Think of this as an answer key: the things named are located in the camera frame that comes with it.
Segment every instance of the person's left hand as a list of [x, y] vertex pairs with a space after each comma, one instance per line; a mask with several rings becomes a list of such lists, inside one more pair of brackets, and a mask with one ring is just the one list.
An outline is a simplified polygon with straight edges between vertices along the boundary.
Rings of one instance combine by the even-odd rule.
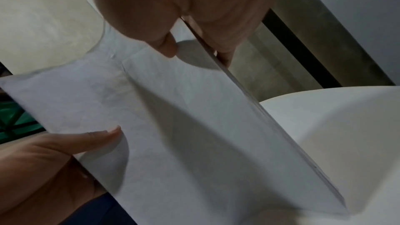
[[0, 150], [0, 224], [57, 225], [106, 193], [72, 155], [114, 142], [121, 132], [43, 134]]

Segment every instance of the sheet of paper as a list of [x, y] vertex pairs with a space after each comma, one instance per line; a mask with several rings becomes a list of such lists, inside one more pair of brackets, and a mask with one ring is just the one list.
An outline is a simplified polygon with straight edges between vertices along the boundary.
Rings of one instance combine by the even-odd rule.
[[139, 225], [239, 224], [264, 208], [346, 213], [317, 166], [179, 20], [168, 59], [105, 25], [61, 67], [0, 79], [49, 132], [120, 125], [77, 155]]

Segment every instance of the person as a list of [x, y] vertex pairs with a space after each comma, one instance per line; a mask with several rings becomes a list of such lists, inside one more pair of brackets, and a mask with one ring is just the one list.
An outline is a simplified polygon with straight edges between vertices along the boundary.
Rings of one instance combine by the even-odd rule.
[[[166, 57], [178, 48], [170, 33], [183, 17], [229, 66], [235, 48], [259, 25], [273, 0], [95, 0], [120, 33]], [[72, 155], [118, 139], [121, 129], [45, 134], [0, 150], [0, 224], [56, 225], [106, 191]]]

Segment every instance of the green object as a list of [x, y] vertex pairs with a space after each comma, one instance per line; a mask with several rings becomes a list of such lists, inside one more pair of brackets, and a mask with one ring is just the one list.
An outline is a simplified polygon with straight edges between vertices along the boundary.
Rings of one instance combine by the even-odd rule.
[[16, 102], [0, 102], [0, 144], [40, 133], [44, 130]]

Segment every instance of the white paper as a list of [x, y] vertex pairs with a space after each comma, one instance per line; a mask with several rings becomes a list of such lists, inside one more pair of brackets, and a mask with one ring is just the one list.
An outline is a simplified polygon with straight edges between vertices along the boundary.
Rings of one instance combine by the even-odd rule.
[[77, 156], [139, 225], [239, 224], [264, 208], [346, 213], [343, 198], [185, 24], [177, 57], [109, 25], [85, 57], [1, 87], [49, 132], [120, 125]]

